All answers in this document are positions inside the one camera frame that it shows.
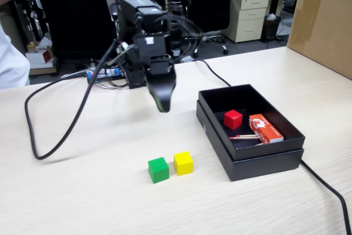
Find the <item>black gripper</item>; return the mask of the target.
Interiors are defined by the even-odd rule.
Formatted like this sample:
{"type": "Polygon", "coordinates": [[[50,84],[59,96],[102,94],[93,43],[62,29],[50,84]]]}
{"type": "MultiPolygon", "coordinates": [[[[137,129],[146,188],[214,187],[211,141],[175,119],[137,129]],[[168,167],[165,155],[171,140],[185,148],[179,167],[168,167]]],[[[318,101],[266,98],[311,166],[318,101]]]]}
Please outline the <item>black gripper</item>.
{"type": "Polygon", "coordinates": [[[167,113],[171,108],[171,97],[176,87],[176,73],[172,69],[171,60],[165,58],[165,34],[136,35],[133,38],[137,49],[137,61],[146,70],[145,78],[149,93],[155,100],[157,108],[167,113]]]}

